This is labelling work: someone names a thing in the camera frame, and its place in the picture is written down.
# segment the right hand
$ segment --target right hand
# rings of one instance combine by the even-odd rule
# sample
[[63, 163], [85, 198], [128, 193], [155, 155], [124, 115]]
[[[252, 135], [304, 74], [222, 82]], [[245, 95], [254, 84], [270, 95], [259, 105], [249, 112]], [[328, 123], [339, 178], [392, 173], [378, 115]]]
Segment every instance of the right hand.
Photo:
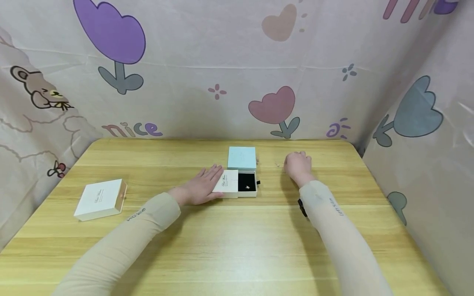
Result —
[[311, 156], [306, 156], [304, 151], [288, 154], [285, 158], [284, 168], [286, 174], [300, 188], [310, 181], [316, 180], [311, 173]]
[[222, 192], [212, 192], [223, 172], [224, 168], [216, 164], [208, 170], [202, 168], [194, 178], [171, 189], [168, 193], [176, 199], [180, 206], [200, 205], [223, 197]]

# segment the backdrop wall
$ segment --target backdrop wall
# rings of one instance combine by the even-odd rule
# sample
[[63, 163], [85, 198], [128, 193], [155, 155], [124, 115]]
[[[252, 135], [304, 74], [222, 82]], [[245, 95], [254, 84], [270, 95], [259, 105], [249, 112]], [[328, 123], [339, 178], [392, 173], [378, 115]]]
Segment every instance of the backdrop wall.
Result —
[[448, 288], [474, 289], [472, 1], [0, 8], [0, 247], [100, 137], [343, 139]]

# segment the light blue box lid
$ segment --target light blue box lid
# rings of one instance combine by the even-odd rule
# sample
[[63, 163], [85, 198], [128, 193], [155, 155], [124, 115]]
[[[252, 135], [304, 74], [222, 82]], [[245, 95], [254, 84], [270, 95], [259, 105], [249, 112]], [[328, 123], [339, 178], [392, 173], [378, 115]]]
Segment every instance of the light blue box lid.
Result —
[[255, 147], [229, 147], [228, 170], [256, 170]]

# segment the beige arm sleeve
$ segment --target beige arm sleeve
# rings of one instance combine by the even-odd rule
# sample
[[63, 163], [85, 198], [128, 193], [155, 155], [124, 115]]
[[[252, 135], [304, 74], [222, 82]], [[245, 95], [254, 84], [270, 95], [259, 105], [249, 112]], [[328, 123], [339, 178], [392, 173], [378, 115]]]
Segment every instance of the beige arm sleeve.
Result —
[[391, 296], [370, 247], [337, 204], [329, 188], [311, 181], [300, 189], [311, 224], [319, 231], [344, 296]]
[[88, 250], [53, 296], [108, 296], [155, 235], [181, 214], [168, 193], [155, 196]]

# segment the wood grain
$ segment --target wood grain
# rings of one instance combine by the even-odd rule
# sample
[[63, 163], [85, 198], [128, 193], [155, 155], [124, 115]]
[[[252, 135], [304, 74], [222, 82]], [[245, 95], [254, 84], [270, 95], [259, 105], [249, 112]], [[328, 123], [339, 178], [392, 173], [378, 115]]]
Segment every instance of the wood grain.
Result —
[[[286, 154], [301, 150], [367, 240], [395, 295], [449, 295], [350, 144], [137, 139], [91, 145], [0, 254], [0, 295], [50, 295], [91, 246], [149, 198], [201, 167], [226, 165], [229, 146], [256, 147], [258, 197], [184, 209], [112, 295], [339, 295], [324, 245], [283, 174]], [[122, 214], [74, 219], [86, 184], [120, 178], [128, 183]]]

